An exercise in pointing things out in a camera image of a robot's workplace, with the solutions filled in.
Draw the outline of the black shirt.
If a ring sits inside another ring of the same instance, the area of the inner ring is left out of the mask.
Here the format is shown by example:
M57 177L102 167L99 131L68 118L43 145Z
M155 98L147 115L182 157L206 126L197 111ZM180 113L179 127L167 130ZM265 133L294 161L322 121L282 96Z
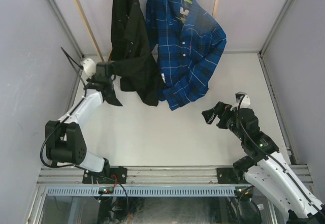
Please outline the black shirt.
M164 82L150 50L139 0L113 0L111 43L121 91L136 92L144 104L156 107Z

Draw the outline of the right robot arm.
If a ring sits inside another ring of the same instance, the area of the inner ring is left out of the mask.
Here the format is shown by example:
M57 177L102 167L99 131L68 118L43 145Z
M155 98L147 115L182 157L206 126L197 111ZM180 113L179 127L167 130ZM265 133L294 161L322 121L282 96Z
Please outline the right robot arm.
M287 223L324 223L324 203L307 189L276 143L260 130L252 109L232 109L218 102L202 115L207 124L218 118L217 127L230 130L241 141L246 156L233 164L237 182L256 187L281 211Z

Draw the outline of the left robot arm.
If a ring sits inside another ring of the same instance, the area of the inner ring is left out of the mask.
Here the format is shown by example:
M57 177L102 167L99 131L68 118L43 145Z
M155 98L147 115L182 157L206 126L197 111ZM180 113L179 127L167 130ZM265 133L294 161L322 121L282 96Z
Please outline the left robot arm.
M88 170L99 183L106 183L111 178L109 161L87 149L82 130L92 113L104 102L122 105L114 90L116 70L112 63L95 63L90 58L83 61L82 68L88 77L84 95L60 119L46 123L40 160L49 168L74 166Z

